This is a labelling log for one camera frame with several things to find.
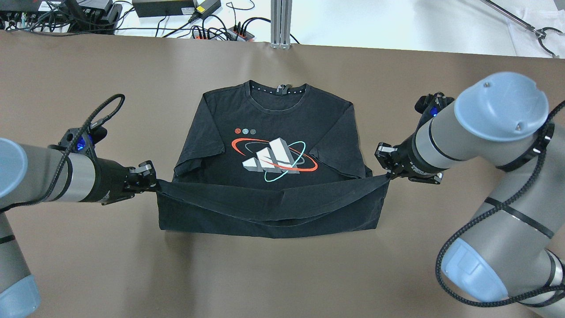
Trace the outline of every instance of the brown table surface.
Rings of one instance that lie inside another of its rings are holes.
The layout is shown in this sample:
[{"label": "brown table surface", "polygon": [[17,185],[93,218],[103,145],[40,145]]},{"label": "brown table surface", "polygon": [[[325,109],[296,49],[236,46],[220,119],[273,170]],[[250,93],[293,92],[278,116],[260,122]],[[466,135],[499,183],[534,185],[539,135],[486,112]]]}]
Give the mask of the brown table surface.
[{"label": "brown table surface", "polygon": [[[498,71],[525,74],[555,106],[563,60],[268,43],[0,32],[0,136],[46,146],[114,93],[102,158],[153,160],[170,180],[205,91],[253,79],[309,83],[354,103],[375,174],[380,141],[413,132],[424,94],[462,90]],[[443,242],[502,174],[482,159],[440,186],[394,180],[376,230],[267,239],[159,230],[155,195],[102,207],[46,203],[7,212],[42,295],[32,317],[535,317],[521,305],[458,303],[435,281]],[[562,241],[560,231],[554,243]],[[565,247],[552,249],[561,255]]]}]

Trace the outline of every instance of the electrical cable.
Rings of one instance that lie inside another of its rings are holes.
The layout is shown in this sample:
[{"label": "electrical cable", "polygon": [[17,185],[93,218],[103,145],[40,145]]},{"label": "electrical cable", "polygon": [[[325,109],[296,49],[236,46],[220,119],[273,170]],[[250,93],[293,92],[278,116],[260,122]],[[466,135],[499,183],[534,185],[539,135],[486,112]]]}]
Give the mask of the electrical cable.
[{"label": "electrical cable", "polygon": [[181,29],[183,29],[184,27],[186,27],[187,25],[189,25],[190,23],[196,21],[199,18],[199,15],[197,15],[196,13],[193,13],[192,16],[190,17],[190,19],[188,19],[188,22],[186,22],[185,24],[183,24],[181,27],[179,27],[178,29],[175,29],[175,31],[169,32],[167,33],[165,36],[163,37],[168,37],[169,35],[172,35],[178,31],[180,31]]},{"label": "electrical cable", "polygon": [[[36,31],[30,31],[28,29],[16,29],[16,30],[10,30],[7,32],[15,32],[15,31],[23,31],[23,32],[28,32],[28,33],[32,33],[35,35],[41,35],[41,36],[52,36],[52,37],[67,37],[67,36],[76,36],[76,35],[85,35],[85,34],[94,34],[92,32],[96,32],[96,31],[122,31],[122,30],[155,30],[156,28],[122,28],[122,29],[94,29],[88,32],[75,32],[75,33],[65,33],[65,34],[59,34],[59,33],[54,33],[54,34],[48,34],[48,33],[41,33],[41,32],[36,32]],[[161,28],[161,30],[174,30],[175,32],[177,31],[189,31],[189,29],[171,29],[171,28]]]},{"label": "electrical cable", "polygon": [[[547,116],[547,119],[545,120],[544,124],[542,125],[540,132],[547,130],[547,127],[550,124],[550,121],[563,108],[565,108],[565,101],[561,102],[557,107],[555,107],[551,111],[549,116]],[[538,140],[542,139],[543,137],[544,137],[543,134],[540,133],[538,135]],[[537,178],[540,176],[540,171],[544,166],[546,152],[547,152],[547,150],[544,150],[537,156],[536,166],[533,169],[532,174],[530,175],[528,180],[524,183],[524,185],[518,191],[516,191],[516,193],[514,193],[510,198],[508,198],[502,204],[497,205],[494,208],[492,208],[492,209],[486,211],[485,213],[477,216],[476,218],[470,220],[467,224],[465,224],[463,227],[461,227],[459,230],[457,230],[457,232],[455,232],[455,234],[453,234],[447,240],[447,242],[445,242],[445,244],[441,247],[440,252],[437,255],[437,259],[436,259],[436,270],[435,270],[436,280],[446,293],[448,293],[450,296],[452,296],[453,298],[455,298],[459,302],[470,305],[470,306],[475,306],[475,307],[484,307],[484,308],[500,307],[500,306],[505,306],[505,305],[508,305],[508,304],[516,303],[516,302],[519,302],[519,301],[522,301],[522,300],[525,300],[525,299],[528,299],[528,298],[531,298],[531,297],[535,297],[535,296],[538,296],[538,295],[541,295],[541,294],[544,294],[544,293],[548,293],[550,291],[558,291],[558,290],[565,291],[565,284],[560,284],[560,285],[555,285],[555,286],[542,287],[542,288],[532,290],[532,291],[529,291],[529,292],[526,292],[526,293],[522,293],[522,294],[516,295],[516,296],[510,296],[505,300],[499,300],[499,301],[496,301],[496,302],[476,302],[476,301],[472,301],[472,300],[469,300],[467,298],[464,298],[464,297],[460,296],[459,294],[457,294],[456,292],[454,292],[451,288],[449,288],[446,285],[445,281],[441,277],[441,263],[443,262],[445,253],[447,253],[447,249],[449,249],[449,247],[455,242],[455,240],[458,239],[459,237],[461,237],[461,235],[463,235],[463,233],[468,231],[470,228],[477,225],[479,222],[485,220],[486,218],[492,216],[496,212],[501,211],[501,210],[509,207],[510,204],[512,204],[513,202],[516,202],[517,199],[519,199],[522,195],[524,195],[526,192],[528,192],[528,190],[530,190],[532,188],[532,186],[536,182]]]},{"label": "electrical cable", "polygon": [[117,0],[117,1],[114,1],[114,3],[127,3],[128,5],[133,6],[133,4],[131,2],[124,1],[124,0]]},{"label": "electrical cable", "polygon": [[[115,1],[114,3],[117,3],[117,2],[123,2],[123,3],[127,3],[127,4],[131,5],[131,3],[127,2],[127,1],[124,1],[124,0],[118,0],[118,1]],[[128,15],[128,13],[130,13],[130,12],[132,12],[132,11],[135,11],[135,8],[130,8],[128,11],[126,11],[126,12],[124,13],[124,15],[123,15],[122,17],[116,19],[113,23],[96,24],[96,23],[93,23],[93,19],[95,18],[95,15],[94,15],[94,13],[93,13],[92,11],[91,11],[90,14],[89,14],[89,17],[90,17],[90,20],[89,20],[89,21],[87,21],[87,20],[81,20],[81,19],[76,19],[76,18],[74,18],[73,16],[71,16],[71,15],[67,14],[66,12],[62,11],[62,10],[60,9],[60,7],[63,6],[62,4],[54,4],[54,3],[49,2],[49,1],[47,1],[46,3],[49,5],[49,7],[51,8],[51,10],[49,10],[49,11],[45,12],[44,14],[40,15],[40,16],[37,18],[37,20],[36,20],[33,24],[31,24],[31,25],[29,25],[29,26],[26,26],[26,27],[24,27],[24,28],[13,28],[13,29],[10,29],[10,30],[7,29],[7,31],[19,31],[19,30],[26,30],[26,29],[33,31],[35,28],[38,28],[38,27],[41,27],[42,30],[43,30],[44,27],[48,27],[51,32],[54,32],[56,28],[63,28],[63,27],[65,27],[65,26],[67,26],[67,25],[70,25],[70,24],[72,24],[72,23],[75,23],[76,21],[81,21],[81,22],[84,22],[84,23],[86,23],[86,24],[89,24],[89,25],[91,25],[91,26],[96,26],[96,27],[109,27],[109,26],[115,25],[119,20],[121,20],[121,23],[120,23],[120,25],[118,26],[118,28],[120,28],[121,25],[122,25],[123,22],[124,22],[125,17]],[[55,19],[56,19],[56,17],[55,17],[55,12],[57,12],[57,11],[59,11],[64,17],[67,18],[67,20],[66,20],[65,22],[60,22],[60,23],[55,22]],[[95,31],[108,31],[108,29],[96,29],[96,30],[93,30],[92,28],[90,28],[90,30],[89,30],[88,32],[95,32]]]},{"label": "electrical cable", "polygon": [[[249,18],[247,20],[244,21],[244,23],[241,25],[241,28],[243,29],[243,34],[246,35],[247,34],[247,27],[249,26],[249,24],[255,20],[261,20],[261,21],[265,21],[265,22],[271,22],[269,19],[267,18],[262,18],[260,16],[254,16],[253,18]],[[298,40],[292,35],[292,33],[290,34],[290,37],[297,43],[300,44],[300,42],[298,42]]]},{"label": "electrical cable", "polygon": [[255,2],[253,2],[253,0],[249,0],[249,2],[251,2],[251,4],[253,5],[251,8],[237,8],[237,7],[234,7],[234,6],[233,6],[233,2],[231,2],[231,1],[225,4],[225,6],[227,6],[228,8],[233,9],[233,25],[234,25],[233,31],[234,31],[234,33],[236,34],[236,38],[235,38],[234,41],[237,41],[237,39],[238,39],[238,37],[239,37],[239,32],[240,32],[240,30],[236,29],[236,25],[237,25],[236,10],[248,11],[248,10],[253,9],[253,8],[255,7]]},{"label": "electrical cable", "polygon": [[212,40],[215,37],[218,37],[219,39],[224,40],[224,41],[230,41],[230,39],[231,39],[231,35],[228,33],[227,30],[222,31],[221,29],[218,29],[218,28],[208,28],[208,30],[210,30],[214,33],[214,36],[209,38],[209,40]]},{"label": "electrical cable", "polygon": [[185,34],[185,35],[177,36],[177,38],[182,38],[182,37],[185,37],[185,36],[192,36],[192,37],[194,38],[194,33],[193,33],[193,32],[194,32],[194,28],[195,28],[195,27],[198,27],[198,28],[199,28],[199,26],[193,25],[192,27],[190,27],[190,28],[187,30],[187,31],[189,31],[189,33],[187,33],[187,34]]},{"label": "electrical cable", "polygon": [[165,19],[168,16],[164,16],[162,19],[159,20],[159,23],[157,23],[157,30],[155,30],[155,37],[157,37],[157,33],[159,33],[159,27],[161,26],[161,22],[165,21]]},{"label": "electrical cable", "polygon": [[108,104],[110,104],[111,102],[113,102],[117,99],[120,99],[117,107],[109,115],[107,115],[104,118],[97,121],[97,123],[99,123],[100,125],[104,124],[105,122],[110,120],[110,118],[112,118],[120,110],[121,106],[124,104],[125,96],[123,94],[116,94],[116,95],[111,96],[106,101],[104,101],[102,104],[100,104],[100,106],[97,107],[90,114],[90,116],[87,117],[86,121],[84,122],[84,124],[82,124],[79,131],[73,136],[73,139],[71,140],[71,143],[69,144],[69,146],[63,152],[63,156],[61,157],[61,159],[59,160],[59,163],[57,164],[57,168],[55,169],[55,174],[53,175],[53,178],[51,179],[51,183],[49,184],[47,191],[45,191],[45,193],[41,197],[39,197],[38,199],[26,201],[26,202],[12,203],[12,204],[0,209],[0,213],[4,213],[4,212],[6,212],[6,211],[8,211],[12,208],[16,208],[16,207],[23,207],[23,206],[39,204],[39,203],[47,200],[47,198],[53,193],[53,190],[55,189],[55,186],[57,185],[57,181],[59,180],[61,172],[63,171],[63,167],[68,160],[69,154],[76,147],[76,144],[79,142],[79,138],[82,137],[83,133],[85,131],[87,131],[87,129],[89,129],[90,125],[92,124],[92,120],[94,119],[94,117],[96,117],[98,115],[98,113],[100,113],[100,111],[102,111],[102,109],[104,109],[106,106],[108,106]]},{"label": "electrical cable", "polygon": [[125,17],[130,13],[130,12],[134,12],[136,9],[134,7],[131,7],[128,11],[126,11],[124,13],[124,15],[121,17],[121,22],[120,25],[116,28],[117,30],[120,30],[121,26],[124,25],[124,21],[125,21]]},{"label": "electrical cable", "polygon": [[192,32],[192,38],[196,38],[196,34],[194,33],[195,31],[198,31],[198,38],[202,38],[202,37],[203,37],[203,36],[202,36],[203,28],[201,28],[201,27],[198,26],[198,25],[194,25],[194,26],[192,26],[192,31],[191,31],[191,32]]},{"label": "electrical cable", "polygon": [[234,10],[248,11],[248,10],[251,10],[255,7],[255,2],[253,2],[253,0],[249,0],[249,2],[251,2],[251,4],[253,5],[251,8],[236,8],[236,7],[233,6],[232,1],[226,3],[225,6],[228,7],[228,8],[234,9]]},{"label": "electrical cable", "polygon": [[167,23],[169,23],[169,21],[171,20],[171,16],[168,16],[167,20],[165,20],[165,23],[163,24],[163,28],[167,27]]},{"label": "electrical cable", "polygon": [[220,21],[221,25],[222,25],[222,26],[224,27],[224,29],[227,31],[228,28],[225,27],[224,22],[223,22],[217,15],[215,15],[215,14],[211,14],[211,15],[205,17],[205,18],[202,20],[202,28],[203,28],[203,29],[204,29],[204,21],[206,21],[206,19],[208,19],[208,18],[211,17],[211,16],[215,17],[218,21]]}]

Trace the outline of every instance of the t-shirt neck label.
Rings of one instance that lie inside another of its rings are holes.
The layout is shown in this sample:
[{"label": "t-shirt neck label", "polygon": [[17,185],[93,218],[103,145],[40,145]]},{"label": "t-shirt neck label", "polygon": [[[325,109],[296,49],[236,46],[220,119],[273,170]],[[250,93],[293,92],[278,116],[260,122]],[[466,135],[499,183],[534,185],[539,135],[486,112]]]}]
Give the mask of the t-shirt neck label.
[{"label": "t-shirt neck label", "polygon": [[288,89],[290,87],[291,87],[290,84],[280,84],[279,86],[277,86],[277,91],[275,92],[275,95],[282,96],[288,94]]}]

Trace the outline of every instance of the aluminum extrusion post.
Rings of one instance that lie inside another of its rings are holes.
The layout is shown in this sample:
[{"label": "aluminum extrusion post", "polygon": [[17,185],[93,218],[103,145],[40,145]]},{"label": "aluminum extrusion post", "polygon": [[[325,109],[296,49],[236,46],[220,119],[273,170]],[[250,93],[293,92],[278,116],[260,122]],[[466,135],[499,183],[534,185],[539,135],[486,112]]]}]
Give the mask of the aluminum extrusion post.
[{"label": "aluminum extrusion post", "polygon": [[271,0],[271,47],[290,48],[292,0]]}]

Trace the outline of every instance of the t-shirt sleeve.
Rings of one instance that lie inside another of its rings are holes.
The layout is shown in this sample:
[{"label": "t-shirt sleeve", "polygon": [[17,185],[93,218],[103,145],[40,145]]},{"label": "t-shirt sleeve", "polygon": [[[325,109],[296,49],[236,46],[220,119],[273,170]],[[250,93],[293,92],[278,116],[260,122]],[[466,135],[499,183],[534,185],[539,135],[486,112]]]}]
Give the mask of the t-shirt sleeve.
[{"label": "t-shirt sleeve", "polygon": [[210,113],[210,108],[205,98],[202,97],[188,131],[179,161],[175,165],[175,176],[179,177],[200,167],[202,158],[221,154],[224,151],[224,143]]},{"label": "t-shirt sleeve", "polygon": [[310,154],[348,177],[364,178],[369,174],[359,149],[353,104],[349,105],[333,127],[310,150]]}]

